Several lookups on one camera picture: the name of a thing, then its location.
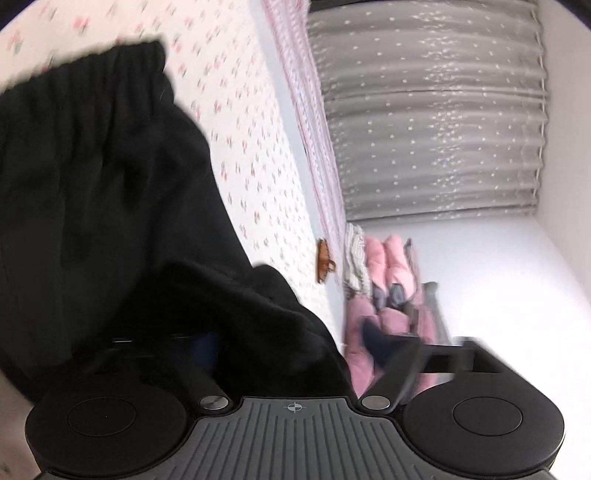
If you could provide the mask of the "striped folded garment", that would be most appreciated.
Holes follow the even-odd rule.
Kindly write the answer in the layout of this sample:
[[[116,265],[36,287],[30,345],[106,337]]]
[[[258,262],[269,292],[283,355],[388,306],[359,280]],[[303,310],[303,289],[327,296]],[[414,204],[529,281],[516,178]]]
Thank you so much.
[[[356,295],[370,297],[370,276],[366,265],[365,236],[361,226],[346,224],[344,237],[344,272],[342,279],[349,298]]]

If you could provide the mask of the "folded mauve grey comforter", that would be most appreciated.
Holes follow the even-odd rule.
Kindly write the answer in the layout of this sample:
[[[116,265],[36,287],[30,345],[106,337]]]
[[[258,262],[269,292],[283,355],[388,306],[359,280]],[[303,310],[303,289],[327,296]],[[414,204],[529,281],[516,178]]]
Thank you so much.
[[[438,285],[423,283],[414,245],[405,243],[405,252],[415,276],[416,291],[405,300],[399,285],[384,293],[373,284],[370,297],[356,295],[346,304],[345,358],[351,373],[353,392],[360,397],[382,375],[363,344],[363,324],[374,323],[389,335],[414,335],[431,345],[449,345],[451,338],[441,318],[437,300]]]

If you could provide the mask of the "cherry print bed mat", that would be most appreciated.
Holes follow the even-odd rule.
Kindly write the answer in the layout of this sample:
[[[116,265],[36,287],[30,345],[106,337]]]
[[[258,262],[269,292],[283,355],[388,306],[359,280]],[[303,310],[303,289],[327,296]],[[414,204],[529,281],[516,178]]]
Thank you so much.
[[[320,319],[328,304],[315,295],[314,235],[301,214],[294,155],[245,1],[36,1],[1,33],[1,96],[60,65],[148,42],[162,45],[174,101],[204,134],[218,192],[250,264],[276,269]],[[125,389],[139,388],[144,404],[168,408],[173,420],[183,408],[163,392],[160,377],[176,341],[159,359],[145,341],[134,342],[110,372]],[[77,385],[112,342],[34,401],[3,373],[24,402],[37,404]]]

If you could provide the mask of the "pink folded garment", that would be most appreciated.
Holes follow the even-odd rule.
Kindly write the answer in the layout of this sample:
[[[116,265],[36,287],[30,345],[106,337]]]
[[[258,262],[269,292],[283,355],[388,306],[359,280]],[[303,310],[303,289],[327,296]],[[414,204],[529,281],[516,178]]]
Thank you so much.
[[[415,276],[405,252],[405,241],[399,235],[390,235],[382,241],[365,237],[366,265],[372,284],[384,293],[399,285],[405,300],[416,291]]]

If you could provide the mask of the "grey bed sheet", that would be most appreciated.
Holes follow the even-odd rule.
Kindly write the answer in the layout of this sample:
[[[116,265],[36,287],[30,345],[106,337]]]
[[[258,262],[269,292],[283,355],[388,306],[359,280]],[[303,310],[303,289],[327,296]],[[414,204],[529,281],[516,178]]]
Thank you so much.
[[[314,234],[314,240],[312,242],[317,244],[318,239],[325,239],[325,235],[322,231],[320,215],[318,214],[318,205],[315,203],[315,192],[312,187],[311,173],[308,169],[308,159],[307,155],[305,155],[303,140],[301,140],[301,133],[297,126],[296,112],[291,101],[290,91],[287,88],[287,79],[284,76],[283,65],[280,63],[280,57],[276,50],[273,32],[270,30],[266,12],[263,10],[263,2],[250,1],[249,9],[254,22],[256,22],[259,40],[263,43],[263,51],[264,55],[266,55],[266,64],[270,69],[273,85],[276,88],[276,97],[280,105],[280,117],[283,120],[284,131],[287,134],[290,150],[294,155],[298,183],[304,194],[304,210],[308,213],[311,231]],[[345,287],[342,285],[342,259],[339,261],[335,260],[332,255],[332,260],[337,264],[337,271],[329,274],[324,284],[315,284],[315,291],[318,294],[324,294],[325,298],[327,298],[329,313],[322,314],[321,318],[329,328],[339,350],[344,350],[346,293]]]

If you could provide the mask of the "pink striped blanket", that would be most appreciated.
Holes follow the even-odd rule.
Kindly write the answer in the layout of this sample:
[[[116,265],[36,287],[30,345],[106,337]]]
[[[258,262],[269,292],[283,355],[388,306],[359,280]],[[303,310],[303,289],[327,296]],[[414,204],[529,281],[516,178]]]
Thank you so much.
[[[322,231],[332,255],[339,261],[344,248],[346,218],[335,151],[325,117],[321,82],[308,40],[310,5],[308,1],[264,1],[263,10],[273,32],[294,105]]]

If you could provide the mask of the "black pants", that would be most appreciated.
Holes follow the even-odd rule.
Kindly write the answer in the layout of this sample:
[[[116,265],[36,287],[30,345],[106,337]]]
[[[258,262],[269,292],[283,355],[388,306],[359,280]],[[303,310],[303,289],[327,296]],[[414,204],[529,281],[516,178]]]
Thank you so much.
[[[2,94],[2,371],[34,401],[112,341],[188,337],[232,397],[351,395],[325,324],[250,264],[164,63],[117,46]]]

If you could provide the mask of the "grey star curtain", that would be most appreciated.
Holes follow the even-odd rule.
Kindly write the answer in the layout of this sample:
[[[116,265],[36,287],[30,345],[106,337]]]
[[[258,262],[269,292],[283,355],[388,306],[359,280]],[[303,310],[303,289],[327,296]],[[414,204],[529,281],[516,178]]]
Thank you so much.
[[[312,8],[346,217],[533,212],[547,123],[541,37],[534,1]]]

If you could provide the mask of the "brown hair claw clip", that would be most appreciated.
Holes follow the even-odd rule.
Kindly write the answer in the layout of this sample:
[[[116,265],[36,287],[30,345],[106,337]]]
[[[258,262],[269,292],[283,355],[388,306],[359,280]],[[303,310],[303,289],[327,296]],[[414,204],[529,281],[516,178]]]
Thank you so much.
[[[318,284],[324,284],[327,281],[329,274],[337,271],[337,264],[332,260],[331,250],[329,250],[329,243],[325,239],[318,239],[317,242],[317,267],[315,267],[315,275],[317,276]]]

